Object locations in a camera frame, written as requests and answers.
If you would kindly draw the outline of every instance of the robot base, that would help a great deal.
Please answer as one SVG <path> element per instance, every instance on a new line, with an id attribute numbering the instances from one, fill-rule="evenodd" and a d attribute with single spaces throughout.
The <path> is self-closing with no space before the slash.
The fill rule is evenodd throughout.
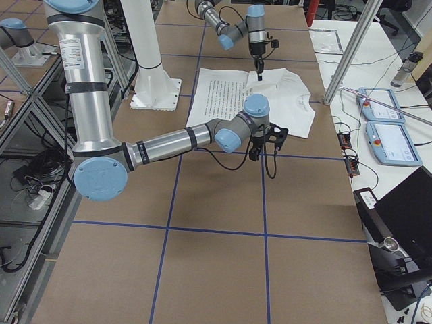
<path id="1" fill-rule="evenodd" d="M 18 52 L 11 60 L 15 66 L 21 68 L 40 68 L 51 57 L 51 55 L 42 55 L 41 53 L 50 53 L 55 50 L 54 46 L 33 44 L 29 47 L 18 49 Z"/>
<path id="2" fill-rule="evenodd" d="M 135 85 L 135 91 L 130 103 L 133 109 L 152 109 L 174 111 L 180 95 L 181 79 L 171 79 L 162 70 L 162 81 L 153 82 L 157 79 L 145 74 L 139 74 Z"/>

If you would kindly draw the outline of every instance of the bottle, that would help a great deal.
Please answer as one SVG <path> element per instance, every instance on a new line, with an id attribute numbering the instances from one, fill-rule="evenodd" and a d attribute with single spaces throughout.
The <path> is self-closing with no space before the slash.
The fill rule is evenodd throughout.
<path id="1" fill-rule="evenodd" d="M 399 88 L 407 77 L 411 74 L 414 68 L 417 66 L 417 63 L 423 58 L 423 53 L 414 52 L 410 53 L 410 55 L 404 60 L 402 66 L 399 68 L 398 73 L 394 76 L 393 80 L 390 82 L 391 86 L 395 86 Z"/>

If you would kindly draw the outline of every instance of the screen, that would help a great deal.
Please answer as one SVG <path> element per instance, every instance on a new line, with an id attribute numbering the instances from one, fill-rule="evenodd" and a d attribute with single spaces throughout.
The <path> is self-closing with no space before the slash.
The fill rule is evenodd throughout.
<path id="1" fill-rule="evenodd" d="M 432 267 L 432 175 L 420 167 L 375 204 L 394 238 L 421 269 Z"/>
<path id="2" fill-rule="evenodd" d="M 375 124 L 385 155 L 392 161 L 417 161 L 399 125 Z"/>
<path id="3" fill-rule="evenodd" d="M 390 96 L 389 91 L 367 90 L 366 94 L 368 96 L 371 95 L 371 98 L 374 98 L 378 101 L 381 101 L 382 103 L 386 103 L 394 107 L 394 103 L 392 97 Z M 371 101 L 370 105 L 371 105 L 372 113 L 376 118 L 399 119 L 398 113 L 394 110 L 391 110 L 390 108 L 384 107 L 379 103 L 374 103 L 373 101 Z"/>

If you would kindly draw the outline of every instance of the robotic arm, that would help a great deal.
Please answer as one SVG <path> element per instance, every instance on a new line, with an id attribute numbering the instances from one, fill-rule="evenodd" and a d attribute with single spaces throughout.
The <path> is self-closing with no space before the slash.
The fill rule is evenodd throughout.
<path id="1" fill-rule="evenodd" d="M 126 186 L 128 172 L 139 165 L 174 157 L 213 141 L 230 153 L 247 138 L 266 139 L 274 131 L 269 123 L 267 99 L 253 94 L 231 121 L 214 119 L 150 140 L 119 142 L 113 134 L 101 53 L 100 37 L 105 31 L 102 1 L 44 2 L 49 28 L 59 37 L 66 93 L 77 131 L 73 148 L 75 186 L 86 198 L 104 201 L 116 197 Z M 280 146 L 285 138 L 281 137 Z M 265 143 L 255 142 L 254 147 Z"/>
<path id="2" fill-rule="evenodd" d="M 214 6 L 221 0 L 195 0 L 197 14 L 205 20 L 216 32 L 223 49 L 231 49 L 236 42 L 249 35 L 249 52 L 254 59 L 258 81 L 263 79 L 265 47 L 271 44 L 272 49 L 279 47 L 279 41 L 265 32 L 264 6 L 251 5 L 245 20 L 232 26 L 215 10 Z"/>

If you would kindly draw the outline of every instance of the brown table surface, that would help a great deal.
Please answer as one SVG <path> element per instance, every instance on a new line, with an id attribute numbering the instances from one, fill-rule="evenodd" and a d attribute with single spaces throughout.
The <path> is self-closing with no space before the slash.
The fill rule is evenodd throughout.
<path id="1" fill-rule="evenodd" d="M 229 172 L 193 152 L 139 168 L 112 201 L 83 200 L 34 324 L 387 323 L 302 9 L 265 11 L 281 44 L 265 67 L 308 86 L 310 137 L 288 138 L 275 180 L 262 161 Z M 129 98 L 119 140 L 183 128 L 199 68 L 253 70 L 247 40 L 223 52 L 184 2 L 164 1 L 157 33 L 183 80 L 178 108 L 132 110 Z M 238 153 L 217 156 L 236 165 Z"/>

